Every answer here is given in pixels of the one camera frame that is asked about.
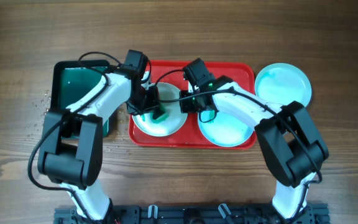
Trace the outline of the green yellow sponge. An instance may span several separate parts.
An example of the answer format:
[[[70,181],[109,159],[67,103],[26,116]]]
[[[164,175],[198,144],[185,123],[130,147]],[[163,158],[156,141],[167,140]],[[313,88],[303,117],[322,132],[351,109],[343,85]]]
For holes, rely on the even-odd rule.
[[[158,108],[154,109],[152,115],[150,116],[153,123],[161,123],[169,117],[169,114],[164,106],[160,105]]]

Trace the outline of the white plate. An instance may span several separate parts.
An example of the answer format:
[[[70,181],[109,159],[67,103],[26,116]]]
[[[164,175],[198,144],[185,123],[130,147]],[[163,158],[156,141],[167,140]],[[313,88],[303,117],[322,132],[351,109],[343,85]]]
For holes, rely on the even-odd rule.
[[[157,85],[161,100],[174,100],[180,97],[180,89],[169,83]],[[188,114],[182,113],[179,102],[162,103],[169,117],[161,123],[153,123],[152,113],[132,116],[135,125],[145,134],[155,137],[164,137],[178,131],[185,123]]]

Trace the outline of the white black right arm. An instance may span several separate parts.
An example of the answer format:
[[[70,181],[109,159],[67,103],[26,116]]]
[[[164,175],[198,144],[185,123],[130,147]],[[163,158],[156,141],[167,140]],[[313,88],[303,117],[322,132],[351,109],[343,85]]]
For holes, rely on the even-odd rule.
[[[322,181],[328,147],[307,109],[299,102],[263,100],[223,76],[196,91],[181,91],[184,112],[214,110],[233,116],[256,133],[265,163],[277,180],[272,205],[288,222],[306,207],[311,184]]]

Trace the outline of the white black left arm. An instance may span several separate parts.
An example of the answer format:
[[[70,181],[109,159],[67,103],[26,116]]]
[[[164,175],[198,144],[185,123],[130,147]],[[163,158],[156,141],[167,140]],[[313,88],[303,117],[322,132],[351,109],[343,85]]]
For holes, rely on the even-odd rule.
[[[38,188],[32,163],[38,159],[39,173],[66,191],[76,205],[74,220],[83,223],[120,223],[112,200],[103,192],[98,175],[103,161],[103,126],[123,103],[137,114],[146,113],[141,101],[146,98],[145,84],[150,83],[151,67],[119,65],[105,70],[81,66],[69,80],[53,79],[52,102],[63,96],[76,101],[61,108],[52,106],[46,114],[42,138],[28,163],[28,176]],[[60,85],[68,85],[64,94]]]

